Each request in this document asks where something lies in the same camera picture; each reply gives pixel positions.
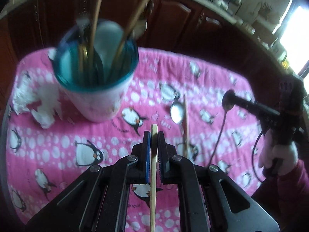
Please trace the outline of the right hand white glove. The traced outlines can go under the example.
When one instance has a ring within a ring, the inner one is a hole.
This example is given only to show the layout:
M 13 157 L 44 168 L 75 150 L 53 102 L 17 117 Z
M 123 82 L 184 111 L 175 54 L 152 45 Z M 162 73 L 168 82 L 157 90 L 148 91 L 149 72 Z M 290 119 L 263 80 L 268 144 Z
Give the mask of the right hand white glove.
M 273 131 L 269 129 L 265 134 L 265 142 L 259 156 L 258 167 L 270 169 L 274 159 L 282 160 L 282 163 L 278 166 L 277 175 L 283 176 L 295 168 L 299 156 L 294 142 L 290 145 L 275 143 Z

